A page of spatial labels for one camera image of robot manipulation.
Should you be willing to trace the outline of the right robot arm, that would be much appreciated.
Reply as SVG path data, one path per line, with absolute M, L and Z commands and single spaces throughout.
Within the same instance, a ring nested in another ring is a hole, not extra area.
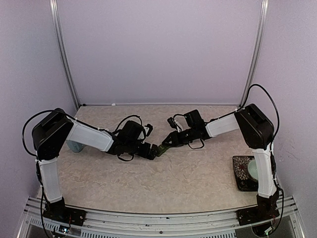
M 167 120 L 174 131 L 158 147 L 158 154 L 163 154 L 169 148 L 189 145 L 194 140 L 204 142 L 227 132 L 241 131 L 256 162 L 258 194 L 255 207 L 237 211 L 239 222 L 248 224 L 252 219 L 262 221 L 279 216 L 276 205 L 279 191 L 273 154 L 274 126 L 264 113 L 255 104 L 250 104 L 209 122 L 202 119 L 198 110 L 185 113 L 183 117 L 188 129 L 182 129 L 175 118 Z

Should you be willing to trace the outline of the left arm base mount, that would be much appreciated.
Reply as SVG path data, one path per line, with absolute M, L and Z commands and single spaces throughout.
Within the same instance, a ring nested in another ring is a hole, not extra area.
M 46 208 L 43 212 L 45 218 L 54 221 L 66 223 L 82 227 L 86 218 L 87 212 L 82 209 L 70 208 L 67 206 Z

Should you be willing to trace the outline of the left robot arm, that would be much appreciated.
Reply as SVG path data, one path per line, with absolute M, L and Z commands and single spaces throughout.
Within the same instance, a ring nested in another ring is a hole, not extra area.
M 115 155 L 121 161 L 124 160 L 122 154 L 148 160 L 153 160 L 158 154 L 157 145 L 145 141 L 153 130 L 150 124 L 143 125 L 129 119 L 123 128 L 111 132 L 75 119 L 61 108 L 49 110 L 48 113 L 32 129 L 32 138 L 43 197 L 47 200 L 50 213 L 60 221 L 69 216 L 57 171 L 57 159 L 64 143 L 71 144 L 76 152 L 89 146 Z

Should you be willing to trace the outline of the green weekly pill organizer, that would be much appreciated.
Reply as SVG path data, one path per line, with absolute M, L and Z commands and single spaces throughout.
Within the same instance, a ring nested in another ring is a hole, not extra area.
M 159 145 L 157 149 L 157 157 L 160 157 L 162 154 L 164 154 L 169 149 L 169 146 L 167 145 Z

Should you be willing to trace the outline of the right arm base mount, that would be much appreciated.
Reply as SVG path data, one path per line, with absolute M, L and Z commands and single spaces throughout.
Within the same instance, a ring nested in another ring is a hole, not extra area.
M 257 222 L 270 220 L 279 216 L 276 205 L 257 205 L 254 207 L 239 209 L 236 211 L 237 219 L 240 226 L 249 225 Z

